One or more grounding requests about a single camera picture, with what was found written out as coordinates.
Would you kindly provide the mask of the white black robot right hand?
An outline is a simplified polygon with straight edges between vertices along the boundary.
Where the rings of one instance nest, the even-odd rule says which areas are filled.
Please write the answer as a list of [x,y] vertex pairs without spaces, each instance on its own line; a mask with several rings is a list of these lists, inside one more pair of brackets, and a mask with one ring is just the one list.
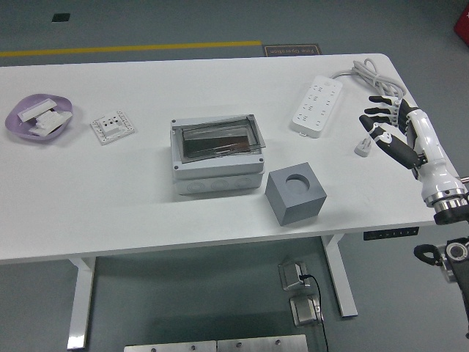
[[428,115],[404,99],[372,95],[369,100],[379,106],[364,110],[362,126],[382,151],[422,183],[426,206],[441,210],[467,205],[465,187],[448,170]]

